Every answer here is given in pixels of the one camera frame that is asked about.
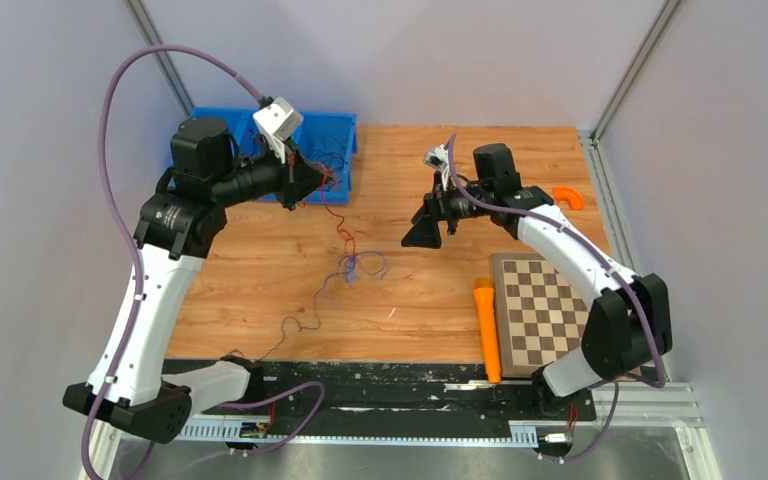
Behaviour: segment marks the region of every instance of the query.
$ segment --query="wooden table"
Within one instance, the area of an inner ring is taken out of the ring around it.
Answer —
[[[382,280],[361,273],[351,285],[329,282],[327,291],[339,307],[320,297],[321,327],[299,332],[288,322],[286,340],[269,358],[482,361],[473,280],[490,276],[491,253],[530,250],[487,218],[461,221],[457,235],[444,237],[440,250],[399,244],[431,187],[432,170],[422,158],[452,131],[458,133],[459,172],[470,178],[475,177],[472,150],[504,142],[523,185],[536,184],[550,194],[555,186],[577,189],[586,208],[567,211],[568,217],[609,251],[572,128],[360,127],[351,205],[333,210],[346,216],[347,228],[363,232],[357,234],[358,250],[387,256],[389,273]],[[229,209],[228,226],[184,301],[168,355],[217,357],[237,348],[258,358],[281,339],[286,316],[316,325],[313,295],[343,251],[336,224],[316,205],[295,212],[271,203]],[[368,268],[376,269],[375,262],[370,258]]]

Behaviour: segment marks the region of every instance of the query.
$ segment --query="orange stick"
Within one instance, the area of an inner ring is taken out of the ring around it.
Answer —
[[[484,351],[484,369],[487,381],[502,381],[502,362],[499,359],[499,341],[496,336],[496,314],[493,308],[495,295],[493,283],[489,278],[478,278],[473,286],[472,296],[478,308],[478,323],[481,326],[481,348]]]

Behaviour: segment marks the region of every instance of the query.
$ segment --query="robotic arm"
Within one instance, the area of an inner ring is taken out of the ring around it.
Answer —
[[[434,184],[414,215],[413,227],[402,239],[403,247],[440,248],[438,222],[445,221],[453,235],[458,221],[490,216],[513,238],[545,257],[590,305],[581,346],[534,374],[536,407],[552,414],[570,403],[572,395],[603,380],[613,380],[650,360],[640,319],[619,283],[594,258],[601,255],[611,270],[625,280],[643,305],[659,354],[672,348],[667,287],[655,274],[639,276],[609,258],[583,235],[590,248],[563,230],[580,232],[567,220],[552,197],[536,186],[523,187],[510,149],[504,144],[485,145],[473,152],[478,180],[467,182],[467,192],[491,205],[528,210],[548,217],[561,228],[531,216],[499,213],[477,206],[453,185],[448,152],[442,146],[428,152],[425,163],[435,170]]]
[[[302,117],[283,98],[268,99],[254,114],[260,131],[257,157],[241,157],[225,122],[217,117],[185,120],[172,137],[172,167],[140,210],[134,233],[145,269],[139,316],[120,366],[107,376],[136,291],[131,278],[104,354],[86,382],[70,385],[63,404],[87,415],[101,386],[111,383],[98,418],[159,443],[168,443],[187,419],[220,403],[239,400],[258,366],[223,357],[209,367],[161,376],[163,359],[181,304],[225,227],[225,209],[274,193],[293,210],[329,181],[304,160],[291,139]]]

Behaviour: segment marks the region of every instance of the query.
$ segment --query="blue storage box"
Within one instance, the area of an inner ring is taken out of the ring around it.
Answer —
[[[204,117],[213,115],[225,120],[228,130],[240,145],[240,153],[254,155],[256,146],[254,135],[257,125],[252,114],[256,110],[242,108],[207,108],[196,107],[191,116]],[[332,205],[347,205],[352,189],[352,154],[357,152],[357,115],[351,113],[302,112],[304,121],[293,133],[293,140],[306,159],[320,162],[334,171],[337,186],[325,191],[325,201]],[[263,200],[275,201],[267,195]],[[312,204],[322,203],[319,190],[307,197]]]

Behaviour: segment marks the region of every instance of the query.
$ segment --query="orange tool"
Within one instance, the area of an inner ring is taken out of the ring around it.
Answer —
[[[567,202],[567,205],[572,210],[582,210],[584,208],[584,199],[574,188],[555,187],[552,191],[552,196],[555,197],[555,202]]]
[[[493,308],[493,296],[496,291],[489,278],[477,278],[473,285],[472,296],[478,307],[478,322],[481,325],[481,348],[484,350],[484,369],[487,381],[502,381],[502,362],[499,359],[499,341],[496,336],[496,314]]]

